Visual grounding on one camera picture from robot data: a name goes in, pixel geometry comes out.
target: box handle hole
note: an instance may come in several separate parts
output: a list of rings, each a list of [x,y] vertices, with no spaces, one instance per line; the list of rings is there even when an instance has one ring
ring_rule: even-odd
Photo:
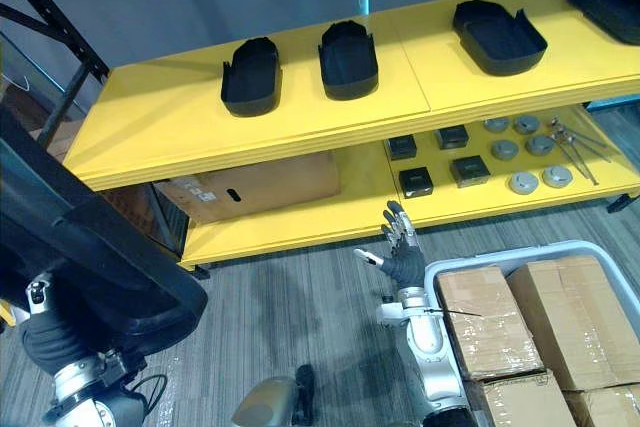
[[[229,194],[229,197],[231,197],[236,202],[240,202],[242,200],[235,189],[227,189],[227,194]]]

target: black plastic tray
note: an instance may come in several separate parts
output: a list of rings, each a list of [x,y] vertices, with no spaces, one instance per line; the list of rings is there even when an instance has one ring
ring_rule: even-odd
[[[223,64],[220,97],[229,111],[253,117],[273,110],[280,99],[282,70],[276,45],[267,37],[247,40]]]
[[[322,83],[328,97],[349,100],[365,96],[378,85],[378,60],[373,35],[348,20],[332,24],[318,46]]]
[[[568,0],[616,39],[640,45],[640,0]]]
[[[453,28],[465,50],[487,73],[513,75],[542,58],[547,41],[521,9],[512,17],[500,4],[470,0],[458,4]]]

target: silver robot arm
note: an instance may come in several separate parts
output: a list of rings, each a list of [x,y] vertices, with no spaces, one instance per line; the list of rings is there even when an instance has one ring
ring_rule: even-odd
[[[36,365],[53,375],[55,384],[54,406],[44,416],[45,424],[142,426],[149,403],[124,385],[144,365],[128,365],[116,351],[89,350],[59,312],[51,274],[38,275],[26,294],[30,316],[21,324],[22,344]]]
[[[383,225],[382,231],[391,244],[391,257],[354,251],[358,258],[377,266],[398,283],[397,301],[380,305],[377,321],[394,327],[396,348],[423,425],[447,425],[442,423],[446,417],[461,422],[455,425],[473,426],[442,311],[438,305],[430,305],[425,296],[426,260],[415,228],[400,204],[391,201],[387,206],[384,217],[389,226]]]

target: gray carpet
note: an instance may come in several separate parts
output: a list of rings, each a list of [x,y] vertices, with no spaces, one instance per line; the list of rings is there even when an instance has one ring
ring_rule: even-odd
[[[640,115],[597,114],[640,166]],[[607,200],[450,224],[420,231],[429,261],[584,239],[605,248],[640,285],[640,201],[609,215]],[[351,250],[384,252],[381,237],[217,264],[202,286],[209,305],[198,329],[148,358],[146,374],[172,383],[146,426],[223,426],[261,379],[310,362],[317,373],[318,426],[384,426],[413,418],[391,332],[374,322],[393,286]],[[0,425],[39,425],[51,380],[26,358],[16,332],[2,335]]]

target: shelf board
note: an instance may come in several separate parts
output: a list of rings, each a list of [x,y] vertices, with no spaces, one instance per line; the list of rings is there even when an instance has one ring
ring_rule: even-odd
[[[282,90],[259,117],[234,117],[220,100],[222,63],[243,41],[171,55],[114,69],[65,166],[102,190],[378,140],[428,106],[389,21],[355,20],[376,42],[379,86],[366,97],[324,93],[318,43],[330,23],[269,35]]]
[[[269,35],[283,83],[279,106],[260,117],[233,117],[220,101],[222,62],[242,41],[118,67],[64,164],[102,190],[640,91],[640,48],[565,0],[493,0],[524,7],[549,48],[531,71],[483,73],[451,28],[462,1],[356,18],[373,32],[380,78],[352,101],[323,91],[317,44],[328,23]]]
[[[640,174],[582,107],[551,109],[534,115],[537,115],[543,124],[547,124],[554,115],[557,115],[563,123],[576,131],[600,139],[609,145],[608,149],[602,150],[610,156],[611,163],[579,148],[599,185],[594,186],[590,180],[583,177],[557,147],[543,157],[529,154],[525,149],[528,136],[518,134],[511,126],[501,134],[493,134],[483,127],[482,122],[467,124],[470,137],[468,145],[463,149],[450,150],[439,150],[435,134],[424,132],[415,135],[418,147],[416,158],[391,162],[392,175],[398,192],[401,192],[397,180],[398,172],[413,167],[426,166],[435,185],[434,192],[430,196],[414,199],[405,199],[402,196],[401,203],[416,226],[426,227],[520,212],[640,189]],[[546,127],[541,127],[538,131],[538,133],[548,132],[550,130]],[[509,139],[518,144],[520,152],[515,159],[501,161],[491,155],[491,143],[498,139]],[[482,156],[492,176],[486,184],[459,189],[449,170],[450,162],[453,159],[478,154]],[[562,189],[549,187],[542,181],[542,171],[555,164],[564,165],[573,174],[573,181]],[[538,177],[539,186],[532,194],[519,195],[509,188],[509,180],[517,171],[529,171]]]
[[[603,98],[614,85],[638,89],[640,47],[613,39],[566,0],[486,0],[513,15],[524,8],[549,46],[527,72],[504,77],[484,73],[451,26],[456,5],[464,1],[389,11],[429,102],[427,118],[458,112],[470,122],[492,112],[513,114]]]
[[[470,141],[463,149],[439,150],[433,132],[415,135],[418,155],[413,159],[389,161],[383,142],[338,149],[336,160],[343,188],[340,195],[212,224],[191,223],[181,265],[189,268],[199,263],[379,233],[380,223],[384,222],[381,211],[392,198],[399,199],[415,224],[424,227],[625,192],[640,194],[640,174],[584,109],[570,106],[536,115],[543,121],[557,115],[578,132],[609,145],[611,163],[584,154],[600,181],[598,186],[582,177],[561,151],[535,157],[524,148],[526,137],[511,127],[502,134],[492,134],[481,122],[475,122],[467,125]],[[491,142],[501,138],[520,145],[520,153],[514,160],[503,162],[490,155]],[[482,155],[492,178],[484,185],[458,189],[449,171],[450,161],[477,154]],[[563,164],[572,171],[574,180],[569,186],[554,189],[540,180],[538,189],[527,196],[509,189],[508,181],[514,172],[529,170],[540,178],[542,170],[553,164]],[[398,195],[399,185],[394,185],[398,172],[421,166],[426,166],[431,174],[434,193],[404,199]]]
[[[181,265],[190,266],[362,237],[399,200],[382,142],[334,151],[342,191],[326,199],[211,224],[191,222]]]

